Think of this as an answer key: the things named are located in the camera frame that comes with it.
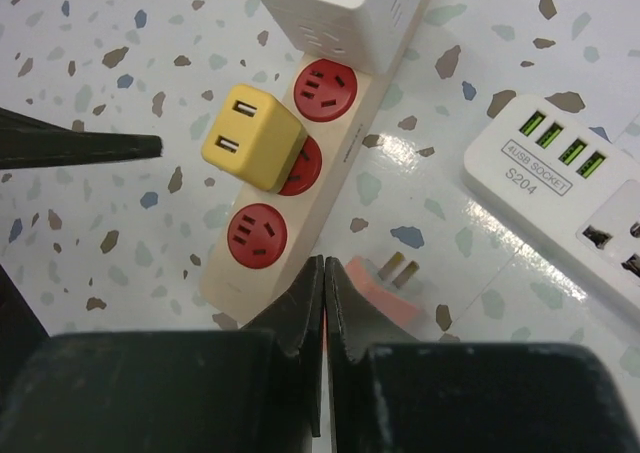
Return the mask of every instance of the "cream power strip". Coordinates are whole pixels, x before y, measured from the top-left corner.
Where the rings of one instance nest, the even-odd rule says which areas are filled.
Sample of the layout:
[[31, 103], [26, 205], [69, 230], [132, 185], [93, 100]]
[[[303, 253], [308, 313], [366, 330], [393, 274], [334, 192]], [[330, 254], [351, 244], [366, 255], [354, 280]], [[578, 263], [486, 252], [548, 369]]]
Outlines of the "cream power strip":
[[640, 320], [640, 165], [547, 100], [512, 100], [464, 155], [464, 180], [587, 291]]
[[[339, 59], [303, 56], [282, 104], [309, 135], [301, 153], [306, 166], [298, 165], [298, 171], [294, 165], [290, 179], [311, 176], [311, 184], [306, 189], [291, 184], [297, 191], [286, 194], [249, 184], [242, 187], [200, 281], [202, 296], [214, 307], [246, 323], [291, 286], [311, 254], [428, 1], [418, 2], [403, 26], [385, 73], [366, 74], [336, 63]], [[376, 7], [365, 3], [365, 8]], [[332, 96], [332, 91], [339, 91], [339, 96]]]

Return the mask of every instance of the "white power strip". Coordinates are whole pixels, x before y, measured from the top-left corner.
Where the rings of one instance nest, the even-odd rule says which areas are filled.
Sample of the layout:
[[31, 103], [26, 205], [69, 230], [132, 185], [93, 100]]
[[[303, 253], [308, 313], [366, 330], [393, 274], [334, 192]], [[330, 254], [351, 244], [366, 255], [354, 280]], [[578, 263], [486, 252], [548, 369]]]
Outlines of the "white power strip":
[[467, 185], [640, 320], [640, 165], [536, 96], [512, 100], [464, 156]]
[[[317, 145], [315, 156], [321, 156], [322, 166], [312, 186], [294, 196], [260, 191], [248, 184], [240, 190], [230, 222], [220, 235], [200, 280], [203, 298], [234, 320], [247, 323], [264, 310], [291, 286], [309, 258], [428, 1], [420, 0], [398, 39], [391, 66], [383, 74], [344, 70], [338, 74], [335, 63], [331, 66], [325, 62], [322, 66], [319, 58], [312, 54], [302, 57], [298, 74], [282, 104], [300, 119], [309, 138]], [[337, 68], [347, 69], [341, 65]], [[340, 98], [324, 96], [328, 91], [325, 82], [329, 80], [337, 81], [342, 88], [357, 84], [357, 92], [341, 116], [318, 121], [313, 119], [318, 111], [305, 110], [305, 115], [301, 107], [322, 101], [323, 108], [327, 103], [331, 111], [332, 105], [344, 103], [342, 93]], [[312, 89], [300, 88], [300, 85]], [[259, 260], [241, 264], [238, 252]]]

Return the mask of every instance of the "universal socket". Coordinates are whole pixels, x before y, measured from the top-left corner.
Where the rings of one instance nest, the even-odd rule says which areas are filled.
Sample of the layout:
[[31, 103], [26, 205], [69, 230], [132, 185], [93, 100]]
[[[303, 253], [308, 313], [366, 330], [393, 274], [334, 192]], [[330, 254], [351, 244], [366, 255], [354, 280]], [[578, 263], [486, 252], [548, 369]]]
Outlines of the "universal socket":
[[275, 208], [248, 205], [229, 222], [227, 245], [235, 260], [251, 269], [275, 263], [287, 244], [287, 225]]
[[640, 165], [632, 158], [524, 95], [467, 149], [463, 177], [576, 283], [640, 320]]
[[358, 81], [348, 66], [319, 60], [298, 75], [293, 94], [302, 116], [315, 122], [333, 121], [353, 105], [358, 95]]
[[421, 0], [262, 0], [299, 50], [386, 73]]

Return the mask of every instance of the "yellow usb charger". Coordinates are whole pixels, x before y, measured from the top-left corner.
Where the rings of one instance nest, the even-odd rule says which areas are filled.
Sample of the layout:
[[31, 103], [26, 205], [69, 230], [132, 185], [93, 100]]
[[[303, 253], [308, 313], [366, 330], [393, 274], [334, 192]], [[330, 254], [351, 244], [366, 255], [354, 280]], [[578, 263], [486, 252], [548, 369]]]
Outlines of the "yellow usb charger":
[[307, 132], [273, 95], [236, 85], [224, 102], [202, 157], [264, 191], [282, 189]]

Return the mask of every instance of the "socket holes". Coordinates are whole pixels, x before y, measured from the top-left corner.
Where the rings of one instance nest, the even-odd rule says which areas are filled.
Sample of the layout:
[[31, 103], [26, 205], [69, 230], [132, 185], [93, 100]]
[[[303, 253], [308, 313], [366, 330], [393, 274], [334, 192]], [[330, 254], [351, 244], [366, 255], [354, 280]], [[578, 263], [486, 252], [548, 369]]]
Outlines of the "socket holes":
[[391, 13], [393, 14], [393, 16], [396, 16], [398, 9], [400, 9], [400, 0], [394, 1], [393, 5], [391, 6]]
[[287, 226], [278, 210], [257, 203], [240, 210], [229, 222], [227, 244], [235, 260], [251, 269], [273, 265], [287, 245]]
[[271, 225], [269, 223], [265, 223], [264, 224], [264, 229], [267, 230], [267, 233], [269, 234], [269, 236], [271, 238], [276, 236], [275, 232], [273, 231], [273, 228], [271, 228]]
[[327, 38], [329, 38], [331, 41], [335, 42], [335, 43], [340, 43], [340, 38], [338, 38], [335, 35], [332, 35], [331, 33], [329, 33], [328, 31], [325, 31], [324, 36], [326, 36]]
[[316, 48], [322, 48], [322, 43], [320, 42], [320, 38], [318, 38], [316, 30], [304, 25], [298, 25], [298, 28], [300, 28], [304, 34], [304, 37], [307, 39], [307, 43], [311, 46], [315, 46]]
[[280, 190], [282, 196], [297, 196], [311, 188], [322, 170], [322, 153], [318, 143], [308, 136], [302, 151], [289, 173], [287, 182]]
[[612, 238], [609, 233], [598, 230], [593, 226], [588, 226], [587, 229], [582, 232], [582, 234], [599, 250], [604, 250], [605, 245], [609, 243], [609, 240], [611, 240]]
[[632, 255], [631, 258], [622, 263], [621, 266], [640, 278], [640, 256], [636, 254]]
[[315, 122], [333, 121], [344, 115], [358, 94], [355, 72], [327, 59], [310, 64], [294, 85], [298, 111]]

